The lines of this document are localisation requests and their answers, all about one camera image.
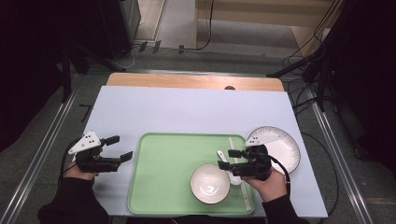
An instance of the white bowl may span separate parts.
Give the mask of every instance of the white bowl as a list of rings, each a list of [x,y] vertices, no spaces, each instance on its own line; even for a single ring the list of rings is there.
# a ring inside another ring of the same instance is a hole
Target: white bowl
[[[230,178],[215,164],[198,167],[191,176],[191,190],[203,203],[219,203],[230,191]]]

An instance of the plate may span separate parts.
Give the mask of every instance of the plate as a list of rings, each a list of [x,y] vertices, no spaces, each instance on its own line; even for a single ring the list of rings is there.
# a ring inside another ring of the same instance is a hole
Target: plate
[[[230,191],[230,178],[215,164],[198,167],[191,176],[191,191],[203,203],[219,203]]]
[[[300,149],[294,139],[285,131],[276,127],[260,127],[250,134],[251,137],[261,139],[268,149],[268,154],[277,159],[285,166],[288,173],[293,172],[300,163]],[[272,165],[280,173],[284,174],[282,168],[272,161]]]

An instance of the person's left hand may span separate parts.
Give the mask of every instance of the person's left hand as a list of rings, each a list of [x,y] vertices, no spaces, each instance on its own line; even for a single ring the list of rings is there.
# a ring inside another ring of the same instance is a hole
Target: person's left hand
[[[66,173],[64,174],[64,177],[74,177],[74,178],[85,179],[85,180],[93,180],[96,176],[99,175],[97,173],[82,172],[76,165],[75,161],[70,162],[68,165],[68,168],[70,168],[70,170],[66,171]]]

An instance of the gray carpet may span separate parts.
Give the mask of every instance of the gray carpet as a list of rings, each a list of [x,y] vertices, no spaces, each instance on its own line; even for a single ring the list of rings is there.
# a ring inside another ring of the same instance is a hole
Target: gray carpet
[[[121,60],[119,63],[128,65],[132,60]],[[49,155],[30,190],[30,193],[19,212],[15,223],[38,223],[36,213],[45,203],[52,200],[57,187],[57,177],[64,149],[73,139],[80,137],[87,120],[81,122],[87,111],[83,105],[93,105],[100,87],[106,85],[111,71],[101,64],[90,61],[91,70],[88,75],[79,75],[79,85],[75,83],[76,98],[63,126],[52,144]],[[178,54],[175,50],[161,49],[152,54],[152,49],[144,52],[134,51],[134,65],[128,71],[141,70],[174,70],[233,73],[239,76],[259,77],[273,73],[282,68],[282,60],[263,56],[233,55],[222,53],[195,53],[184,52]],[[285,90],[292,91],[291,97],[297,98],[299,89],[304,87],[302,81],[292,81],[298,75],[288,74],[281,79]],[[299,103],[307,99],[305,93]],[[35,152],[49,128],[52,120],[61,105],[62,89],[59,89],[49,100],[40,113],[32,120],[21,138],[14,145],[0,153],[0,214],[6,211],[14,190],[20,183],[28,169]],[[374,223],[390,223],[396,219],[396,182],[390,171],[375,161],[364,162],[354,155],[353,146],[343,127],[342,122],[332,111],[332,102],[325,102],[326,114],[330,120],[340,148],[343,150],[346,161],[358,183]],[[335,181],[335,173],[330,158],[321,146],[326,145],[322,131],[311,106],[298,116],[300,129],[305,146],[312,162],[316,179],[328,211],[336,205],[334,211],[324,223],[359,223],[355,211],[348,198],[343,182]],[[318,219],[309,219],[311,223],[318,223]],[[113,223],[125,223],[125,217],[116,217]]]

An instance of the white spoon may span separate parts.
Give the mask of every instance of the white spoon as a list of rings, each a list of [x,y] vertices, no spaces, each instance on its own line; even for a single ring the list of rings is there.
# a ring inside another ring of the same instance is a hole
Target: white spoon
[[[227,159],[225,158],[221,150],[218,151],[218,155],[221,157],[223,161],[227,162]],[[232,185],[240,185],[242,183],[242,179],[240,176],[234,176],[230,171],[226,171],[226,172],[228,177],[230,177],[230,182]]]

